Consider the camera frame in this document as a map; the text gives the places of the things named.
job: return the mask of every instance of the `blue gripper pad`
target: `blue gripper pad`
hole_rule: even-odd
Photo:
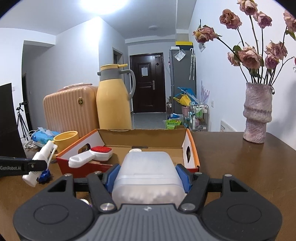
[[[176,170],[177,170],[179,177],[181,178],[181,181],[183,183],[185,193],[188,193],[192,187],[192,182],[190,179],[190,172],[181,164],[178,164],[176,166]]]
[[[104,184],[106,190],[109,193],[112,193],[113,186],[114,186],[114,181],[115,181],[115,179],[117,177],[117,174],[119,172],[119,169],[120,169],[120,165],[119,164],[115,164],[109,170],[107,170],[104,173],[104,176],[103,176],[103,184]]]

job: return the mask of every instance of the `dried rose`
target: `dried rose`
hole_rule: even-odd
[[[234,53],[232,52],[227,53],[227,57],[233,66],[240,66],[239,61],[234,58]]]
[[[265,59],[265,67],[268,69],[274,69],[279,64],[278,60],[272,55],[267,54],[267,57]]]
[[[218,34],[215,33],[213,28],[210,28],[206,25],[203,28],[198,28],[196,31],[193,32],[195,39],[199,43],[205,43],[209,40],[214,40],[218,38]]]
[[[226,25],[227,28],[236,29],[242,25],[241,20],[229,9],[224,9],[220,16],[220,23]]]
[[[244,47],[242,51],[237,52],[242,65],[250,69],[259,69],[262,57],[257,54],[254,47]]]
[[[253,15],[254,19],[258,22],[260,28],[271,26],[272,19],[263,12],[257,12]]]
[[[270,42],[266,46],[266,53],[272,54],[276,59],[283,60],[284,57],[287,57],[288,51],[282,42],[279,42],[278,44]]]
[[[258,5],[253,0],[237,0],[237,4],[239,4],[239,9],[246,15],[254,15],[258,11]]]
[[[296,32],[296,19],[287,10],[285,10],[285,13],[284,13],[284,20],[286,21],[286,25],[288,27],[289,32],[291,33]]]

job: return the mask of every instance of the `green bag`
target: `green bag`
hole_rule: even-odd
[[[175,129],[175,126],[181,125],[182,121],[180,120],[166,120],[167,129]]]

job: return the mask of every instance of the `floor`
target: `floor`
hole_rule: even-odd
[[[165,129],[163,120],[167,119],[166,113],[132,113],[134,129]]]

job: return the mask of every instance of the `paper sign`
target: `paper sign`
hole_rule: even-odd
[[[142,68],[142,76],[148,76],[148,68],[146,67]]]

